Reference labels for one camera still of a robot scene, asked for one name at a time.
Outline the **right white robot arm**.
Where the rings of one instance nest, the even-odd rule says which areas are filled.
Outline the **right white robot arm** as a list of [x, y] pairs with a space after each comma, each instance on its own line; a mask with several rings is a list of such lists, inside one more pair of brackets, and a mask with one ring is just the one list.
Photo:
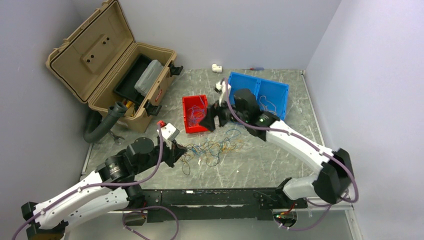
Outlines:
[[235, 92], [233, 104], [216, 101], [205, 112], [199, 125], [209, 131], [216, 129], [215, 118], [221, 127], [228, 122], [244, 124], [251, 135], [283, 148], [312, 169], [312, 175], [288, 177], [275, 189], [275, 200], [280, 207], [287, 208], [295, 200], [310, 197], [319, 197], [332, 205], [344, 200], [343, 194], [354, 177], [349, 153], [344, 149], [334, 151], [312, 142], [275, 114], [261, 110], [247, 88]]

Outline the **black toolbox tray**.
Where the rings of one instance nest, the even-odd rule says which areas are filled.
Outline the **black toolbox tray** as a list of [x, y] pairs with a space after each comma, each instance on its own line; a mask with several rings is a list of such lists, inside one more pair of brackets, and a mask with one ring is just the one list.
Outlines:
[[135, 89], [135, 85], [151, 61], [152, 59], [146, 55], [139, 54], [131, 64], [129, 70], [124, 74], [124, 77], [115, 86], [113, 92], [123, 99], [140, 105], [145, 99], [145, 95], [139, 93]]

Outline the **tan plastic toolbox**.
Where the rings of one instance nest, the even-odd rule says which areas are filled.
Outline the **tan plastic toolbox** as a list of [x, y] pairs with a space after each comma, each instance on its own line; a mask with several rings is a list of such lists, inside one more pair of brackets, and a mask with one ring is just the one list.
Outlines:
[[117, 123], [143, 133], [152, 119], [145, 106], [160, 104], [174, 80], [177, 53], [137, 42], [119, 1], [103, 2], [49, 54], [45, 64], [81, 103], [106, 116], [109, 107], [123, 99], [114, 90], [140, 55], [158, 60], [163, 68], [139, 108], [131, 107]]

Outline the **blue plastic bin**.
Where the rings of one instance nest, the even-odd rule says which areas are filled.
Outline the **blue plastic bin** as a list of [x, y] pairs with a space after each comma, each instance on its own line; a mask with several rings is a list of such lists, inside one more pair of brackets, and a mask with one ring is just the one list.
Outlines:
[[244, 123], [269, 128], [272, 123], [284, 120], [289, 96], [289, 85], [251, 75], [231, 72], [227, 82], [229, 100], [234, 113]]

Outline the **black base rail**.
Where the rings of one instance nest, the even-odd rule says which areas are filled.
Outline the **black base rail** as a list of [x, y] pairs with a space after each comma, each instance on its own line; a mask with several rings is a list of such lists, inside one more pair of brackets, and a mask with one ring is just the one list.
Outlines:
[[256, 219], [271, 221], [281, 212], [306, 209], [307, 202], [283, 196], [278, 187], [204, 188], [204, 189], [141, 189], [130, 191], [125, 210], [147, 208], [147, 222], [173, 220], [162, 206], [171, 210], [178, 220]]

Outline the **red blue screwdriver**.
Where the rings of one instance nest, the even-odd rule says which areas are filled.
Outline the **red blue screwdriver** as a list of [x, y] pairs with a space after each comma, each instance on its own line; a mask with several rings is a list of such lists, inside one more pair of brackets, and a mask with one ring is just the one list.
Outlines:
[[248, 68], [248, 70], [250, 70], [250, 71], [263, 71], [264, 68], [263, 67], [251, 67], [251, 68]]

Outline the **white pipe elbow fitting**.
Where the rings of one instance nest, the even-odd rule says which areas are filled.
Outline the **white pipe elbow fitting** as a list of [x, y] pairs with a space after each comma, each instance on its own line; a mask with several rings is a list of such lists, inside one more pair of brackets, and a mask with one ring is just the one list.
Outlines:
[[217, 65], [216, 63], [213, 63], [213, 64], [211, 65], [211, 70], [212, 70], [214, 73], [222, 73], [223, 68], [222, 68], [222, 66], [221, 66], [221, 65]]

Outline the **grey plastic case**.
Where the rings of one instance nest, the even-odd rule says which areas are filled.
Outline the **grey plastic case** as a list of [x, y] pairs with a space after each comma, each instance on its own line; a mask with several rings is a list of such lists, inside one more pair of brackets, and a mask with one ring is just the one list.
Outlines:
[[163, 68], [164, 66], [159, 60], [152, 60], [135, 83], [134, 89], [145, 97], [162, 72]]

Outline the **silver wrench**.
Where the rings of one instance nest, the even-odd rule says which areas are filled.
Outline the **silver wrench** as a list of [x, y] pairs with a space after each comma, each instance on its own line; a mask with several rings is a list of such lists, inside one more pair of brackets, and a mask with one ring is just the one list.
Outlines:
[[108, 131], [108, 135], [113, 139], [114, 144], [115, 145], [121, 145], [124, 141], [125, 138], [119, 135], [116, 135], [114, 132], [112, 132], [111, 130]]

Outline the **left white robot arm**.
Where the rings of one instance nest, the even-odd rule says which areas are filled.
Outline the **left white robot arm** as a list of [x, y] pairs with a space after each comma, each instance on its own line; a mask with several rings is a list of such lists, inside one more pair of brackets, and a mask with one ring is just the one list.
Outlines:
[[146, 137], [136, 139], [58, 196], [22, 205], [27, 238], [59, 240], [72, 227], [99, 215], [146, 207], [149, 201], [135, 176], [150, 168], [156, 171], [162, 162], [173, 168], [187, 151], [176, 140], [155, 145]]

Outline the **red plastic bin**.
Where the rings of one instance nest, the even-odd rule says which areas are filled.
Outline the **red plastic bin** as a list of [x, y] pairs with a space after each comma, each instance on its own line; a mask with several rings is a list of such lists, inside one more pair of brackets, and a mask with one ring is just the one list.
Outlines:
[[182, 97], [183, 122], [187, 134], [208, 131], [199, 125], [199, 121], [206, 115], [207, 106], [208, 100], [205, 94]]

